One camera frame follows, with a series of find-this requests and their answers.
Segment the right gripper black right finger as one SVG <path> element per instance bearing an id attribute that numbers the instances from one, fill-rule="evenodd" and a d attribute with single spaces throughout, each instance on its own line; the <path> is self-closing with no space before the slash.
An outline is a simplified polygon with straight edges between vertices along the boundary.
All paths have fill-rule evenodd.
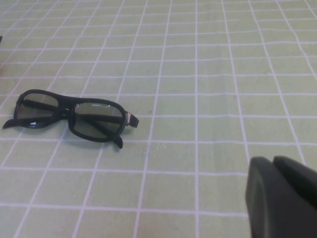
<path id="1" fill-rule="evenodd" d="M 317 207 L 317 173 L 303 164 L 286 156 L 275 156 L 274 166 L 284 176 L 293 189 L 310 203 Z"/>

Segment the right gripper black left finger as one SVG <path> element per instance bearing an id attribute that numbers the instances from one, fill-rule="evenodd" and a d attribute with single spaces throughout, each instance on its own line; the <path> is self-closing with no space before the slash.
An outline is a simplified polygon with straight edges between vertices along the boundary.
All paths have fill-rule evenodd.
<path id="1" fill-rule="evenodd" d="M 317 208 L 299 196 L 273 160 L 251 159 L 245 200 L 253 238 L 317 236 Z"/>

